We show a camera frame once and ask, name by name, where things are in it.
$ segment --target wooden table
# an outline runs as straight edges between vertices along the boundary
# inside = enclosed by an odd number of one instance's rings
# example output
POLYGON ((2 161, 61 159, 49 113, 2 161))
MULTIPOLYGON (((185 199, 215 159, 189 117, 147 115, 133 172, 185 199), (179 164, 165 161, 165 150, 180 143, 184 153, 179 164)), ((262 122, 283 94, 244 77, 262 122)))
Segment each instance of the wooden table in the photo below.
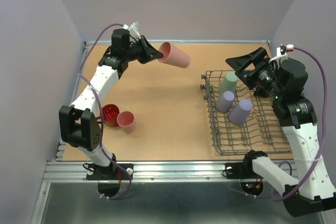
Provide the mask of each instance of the wooden table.
MULTIPOLYGON (((178 45, 191 56, 186 69, 158 61, 142 65, 131 62, 119 82, 107 94, 102 105, 119 106, 136 118, 136 130, 125 133, 119 127, 104 127, 103 143, 120 161, 190 161, 241 159, 220 156, 213 148, 207 103, 203 100, 201 75, 207 70, 229 70, 225 59, 242 56, 258 47, 251 44, 178 45)), ((83 75, 92 78, 107 46, 92 51, 83 75)), ((79 94, 85 84, 82 82, 79 94)), ((274 154, 271 158, 288 159, 291 154, 274 154)), ((64 161, 87 161, 76 148, 67 145, 64 161)))

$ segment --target metal wire rack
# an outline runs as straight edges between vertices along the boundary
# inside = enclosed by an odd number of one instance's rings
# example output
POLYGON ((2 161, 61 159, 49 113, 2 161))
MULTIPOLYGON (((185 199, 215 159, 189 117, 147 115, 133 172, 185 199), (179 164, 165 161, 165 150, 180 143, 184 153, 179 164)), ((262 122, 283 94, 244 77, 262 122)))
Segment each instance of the metal wire rack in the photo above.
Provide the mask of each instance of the metal wire rack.
POLYGON ((289 142, 279 126, 272 110, 272 101, 253 95, 240 80, 236 88, 234 105, 241 99, 249 99, 254 107, 247 121, 237 126, 228 119, 228 113, 216 110, 215 102, 219 98, 218 87, 227 71, 212 70, 202 75, 205 84, 204 100, 208 103, 209 122, 213 146, 220 155, 243 155, 250 150, 264 151, 267 154, 291 153, 289 142))

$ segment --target purple cup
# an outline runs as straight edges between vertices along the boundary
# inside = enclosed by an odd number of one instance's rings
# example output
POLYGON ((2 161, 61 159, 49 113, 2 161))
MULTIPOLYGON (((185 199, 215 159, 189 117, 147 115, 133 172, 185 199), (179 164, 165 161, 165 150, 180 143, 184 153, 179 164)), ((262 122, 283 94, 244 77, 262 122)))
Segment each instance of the purple cup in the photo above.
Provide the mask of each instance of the purple cup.
POLYGON ((225 91, 220 95, 216 102, 216 109, 220 112, 228 112, 235 101, 235 94, 231 91, 225 91))
POLYGON ((253 103, 250 100, 243 99, 229 113, 229 119, 233 124, 242 125, 248 118, 253 103))

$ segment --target green cup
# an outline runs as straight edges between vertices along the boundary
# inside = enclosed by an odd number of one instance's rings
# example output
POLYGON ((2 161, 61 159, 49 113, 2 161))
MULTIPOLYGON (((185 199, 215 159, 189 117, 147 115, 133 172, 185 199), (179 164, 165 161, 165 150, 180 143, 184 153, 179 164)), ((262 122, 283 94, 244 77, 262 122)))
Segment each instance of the green cup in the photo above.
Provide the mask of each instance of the green cup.
POLYGON ((225 75, 225 78, 219 85, 218 91, 220 94, 223 94, 226 91, 231 91, 235 93, 236 86, 237 86, 238 77, 235 75, 234 72, 228 72, 225 75))

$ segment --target table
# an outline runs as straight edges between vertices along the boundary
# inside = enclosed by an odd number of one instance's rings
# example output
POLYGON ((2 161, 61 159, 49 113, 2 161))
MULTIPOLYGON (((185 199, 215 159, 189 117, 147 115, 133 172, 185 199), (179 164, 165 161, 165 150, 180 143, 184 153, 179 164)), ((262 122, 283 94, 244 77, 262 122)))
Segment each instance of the table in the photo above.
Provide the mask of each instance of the table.
MULTIPOLYGON (((137 127, 125 133, 119 127, 104 128, 103 143, 120 161, 191 161, 241 159, 220 156, 213 148, 207 103, 200 90, 201 75, 207 70, 229 70, 225 59, 248 54, 265 44, 182 44, 191 57, 186 69, 158 61, 142 65, 131 62, 102 105, 116 104, 121 111, 134 113, 137 127)), ((107 45, 97 45, 86 63, 83 75, 92 78, 107 45)), ((81 82, 79 94, 85 83, 81 82)), ((290 159, 292 154, 271 158, 290 159)), ((64 161, 87 161, 76 148, 67 145, 64 161)))

